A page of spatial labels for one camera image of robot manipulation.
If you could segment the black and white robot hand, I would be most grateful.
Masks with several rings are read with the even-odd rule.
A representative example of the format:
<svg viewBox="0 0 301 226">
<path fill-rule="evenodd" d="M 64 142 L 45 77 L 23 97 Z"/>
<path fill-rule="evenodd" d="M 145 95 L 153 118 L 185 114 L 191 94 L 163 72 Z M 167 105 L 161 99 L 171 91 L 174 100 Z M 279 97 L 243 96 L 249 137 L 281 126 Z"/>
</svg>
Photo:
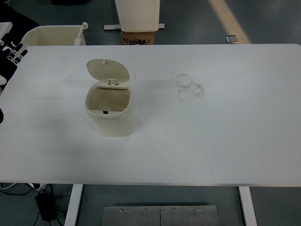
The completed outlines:
<svg viewBox="0 0 301 226">
<path fill-rule="evenodd" d="M 13 38 L 9 33 L 0 39 L 0 67 L 17 66 L 27 55 L 20 39 Z"/>
</svg>

